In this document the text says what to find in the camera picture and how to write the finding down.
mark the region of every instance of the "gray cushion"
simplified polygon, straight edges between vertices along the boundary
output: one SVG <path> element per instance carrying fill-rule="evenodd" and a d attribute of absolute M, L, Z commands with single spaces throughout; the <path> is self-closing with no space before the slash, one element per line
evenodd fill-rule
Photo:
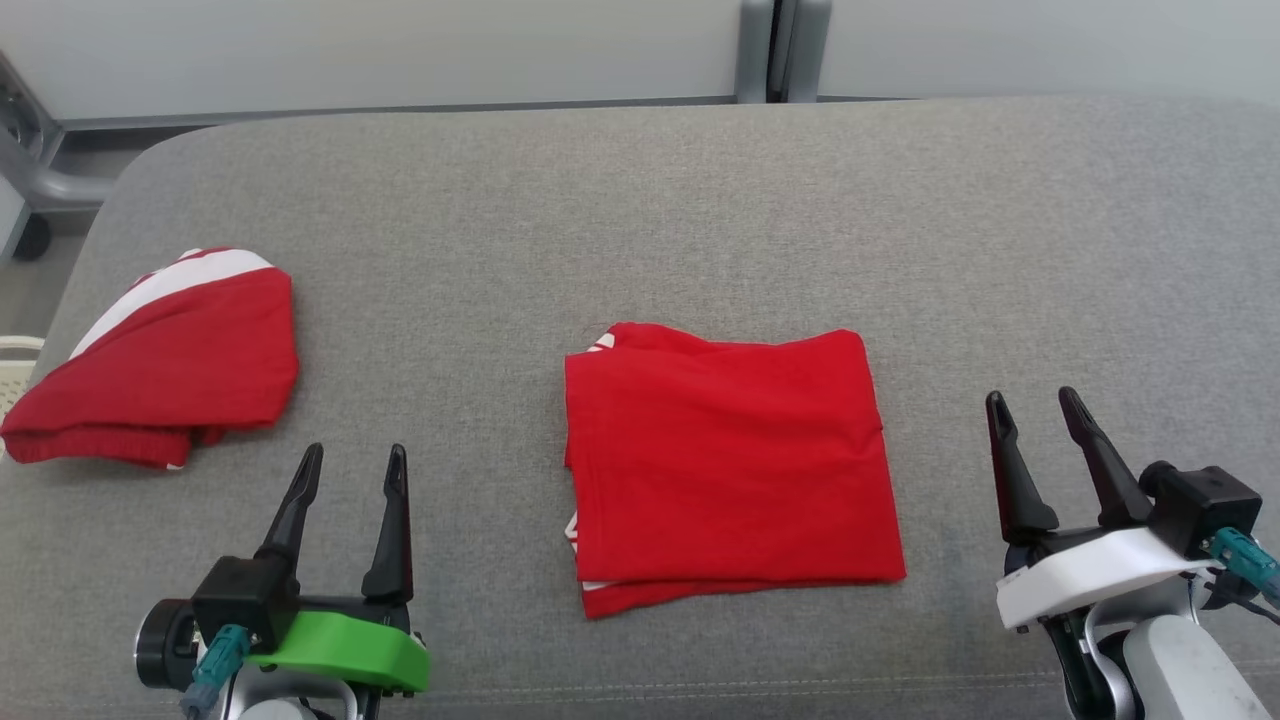
<path fill-rule="evenodd" d="M 140 619 L 251 552 L 323 441 L 298 569 L 316 593 L 358 589 L 387 452 L 408 448 L 434 675 L 387 717 L 1061 716 L 1048 639 L 996 612 L 983 397 L 1005 391 L 1066 525 L 1097 512 L 1056 405 L 1074 384 L 1134 468 L 1219 464 L 1261 491 L 1280 547 L 1277 241 L 1280 113 L 1244 104 L 356 115 L 172 140 L 99 215 L 38 373 L 142 273 L 233 245 L 293 275 L 302 375 L 278 428 L 180 473 L 5 461 L 3 712 L 177 716 L 133 674 Z M 861 333 L 910 577 L 584 620 L 561 359 L 616 320 Z M 1277 629 L 1206 624 L 1280 712 Z"/>

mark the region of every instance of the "white basket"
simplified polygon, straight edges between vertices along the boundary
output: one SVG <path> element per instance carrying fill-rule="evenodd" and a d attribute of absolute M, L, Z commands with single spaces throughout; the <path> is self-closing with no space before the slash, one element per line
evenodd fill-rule
<path fill-rule="evenodd" d="M 45 341 L 38 337 L 0 336 L 0 350 L 31 350 L 38 354 L 44 346 Z M 27 380 L 31 379 L 31 370 L 35 366 L 35 357 L 31 360 L 0 360 L 0 420 L 4 420 L 9 409 L 27 391 Z M 4 441 L 0 441 L 0 455 L 3 454 Z"/>

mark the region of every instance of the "cable connector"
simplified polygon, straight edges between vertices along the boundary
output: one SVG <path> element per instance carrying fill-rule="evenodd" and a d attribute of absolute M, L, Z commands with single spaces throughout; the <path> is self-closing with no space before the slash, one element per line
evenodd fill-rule
<path fill-rule="evenodd" d="M 187 720 L 204 720 L 218 703 L 227 680 L 239 671 L 248 655 L 250 633 L 241 625 L 223 625 L 209 643 L 200 664 L 191 673 L 191 687 L 182 694 L 178 706 Z"/>
<path fill-rule="evenodd" d="M 1229 573 L 1258 588 L 1267 602 L 1280 609 L 1280 564 L 1252 538 L 1234 528 L 1222 528 L 1213 536 L 1208 553 Z"/>

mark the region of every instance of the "ribbed cuff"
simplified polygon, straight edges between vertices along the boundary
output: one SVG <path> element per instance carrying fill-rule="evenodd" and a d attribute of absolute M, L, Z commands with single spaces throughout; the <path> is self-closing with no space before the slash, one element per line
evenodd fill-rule
<path fill-rule="evenodd" d="M 18 462 L 54 457 L 105 457 L 159 470 L 180 468 L 191 452 L 186 429 L 78 425 L 64 430 L 17 432 L 4 437 L 5 452 Z"/>

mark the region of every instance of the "white wall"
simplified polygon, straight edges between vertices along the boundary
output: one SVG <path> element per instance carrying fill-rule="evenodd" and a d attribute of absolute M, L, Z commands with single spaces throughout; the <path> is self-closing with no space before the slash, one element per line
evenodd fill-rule
<path fill-rule="evenodd" d="M 59 120 L 733 94 L 739 0 L 5 0 Z"/>
<path fill-rule="evenodd" d="M 1036 92 L 1280 104 L 1280 1 L 835 0 L 820 95 Z"/>
<path fill-rule="evenodd" d="M 26 202 L 18 195 L 18 191 L 6 179 L 0 177 L 0 252 L 10 250 L 9 240 L 14 237 L 14 232 L 18 229 L 18 218 L 22 217 L 24 205 Z M 0 263 L 5 260 L 8 260 L 8 256 L 0 256 Z"/>

